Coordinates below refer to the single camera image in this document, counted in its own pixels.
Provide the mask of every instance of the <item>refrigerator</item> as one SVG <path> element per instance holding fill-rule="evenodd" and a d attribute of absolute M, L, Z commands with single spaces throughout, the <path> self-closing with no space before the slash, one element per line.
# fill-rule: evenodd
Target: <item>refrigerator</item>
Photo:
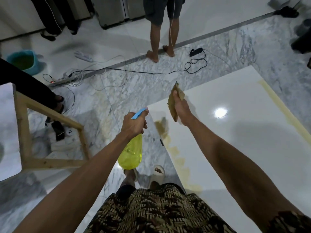
<path fill-rule="evenodd" d="M 145 16 L 143 0 L 91 0 L 103 29 Z"/>

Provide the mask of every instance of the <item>shorts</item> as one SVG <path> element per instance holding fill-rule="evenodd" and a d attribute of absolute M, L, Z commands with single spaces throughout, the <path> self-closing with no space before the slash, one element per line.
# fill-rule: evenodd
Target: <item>shorts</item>
<path fill-rule="evenodd" d="M 160 186 L 160 189 L 161 188 L 164 188 L 166 185 L 173 185 L 173 186 L 175 186 L 180 192 L 181 192 L 181 194 L 183 194 L 183 195 L 186 195 L 185 194 L 185 192 L 183 191 L 183 189 L 179 186 L 179 185 L 177 185 L 177 184 L 175 184 L 175 183 L 166 183 L 166 184 L 162 184 L 161 186 Z M 130 197 L 130 195 L 134 192 L 136 190 L 136 188 L 134 187 L 134 186 L 132 186 L 132 185 L 123 185 L 123 186 L 121 186 L 119 189 L 118 189 L 118 191 L 116 192 L 116 196 L 120 199 L 120 200 L 127 200 L 128 199 L 128 197 Z"/>
<path fill-rule="evenodd" d="M 167 15 L 169 16 L 169 19 L 178 19 L 184 3 L 185 0 L 144 0 L 146 19 L 151 23 L 160 26 L 163 22 L 165 7 L 167 7 Z"/>

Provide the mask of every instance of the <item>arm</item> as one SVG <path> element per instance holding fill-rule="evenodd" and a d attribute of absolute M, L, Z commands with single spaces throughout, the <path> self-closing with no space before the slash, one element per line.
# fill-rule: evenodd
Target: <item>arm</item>
<path fill-rule="evenodd" d="M 201 123 L 177 92 L 173 95 L 181 122 L 190 129 L 202 153 L 240 208 L 262 232 L 279 211 L 301 213 L 258 165 Z"/>
<path fill-rule="evenodd" d="M 147 128 L 145 116 L 124 117 L 121 132 L 72 175 L 55 187 L 20 223 L 14 233 L 74 232 L 97 196 L 128 142 Z"/>

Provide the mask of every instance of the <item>black power adapter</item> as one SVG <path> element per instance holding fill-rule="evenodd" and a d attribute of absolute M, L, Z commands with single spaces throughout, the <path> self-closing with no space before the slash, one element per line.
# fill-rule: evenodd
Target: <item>black power adapter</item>
<path fill-rule="evenodd" d="M 202 47 L 200 47 L 200 48 L 198 48 L 198 49 L 196 49 L 196 50 L 192 49 L 192 50 L 190 51 L 189 56 L 190 56 L 190 57 L 195 56 L 195 55 L 197 55 L 197 54 L 200 54 L 202 51 L 203 51 L 203 48 L 202 48 Z"/>

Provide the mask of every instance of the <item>brown patterned clothing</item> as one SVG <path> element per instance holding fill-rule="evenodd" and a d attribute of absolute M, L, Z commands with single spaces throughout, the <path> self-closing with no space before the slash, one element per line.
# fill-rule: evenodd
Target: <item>brown patterned clothing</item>
<path fill-rule="evenodd" d="M 295 213 L 280 213 L 269 232 L 308 232 L 311 220 Z M 289 231 L 289 227 L 301 231 Z M 135 190 L 128 199 L 110 195 L 86 229 L 87 233 L 127 232 L 235 232 L 196 194 L 184 195 L 175 186 L 152 191 Z"/>

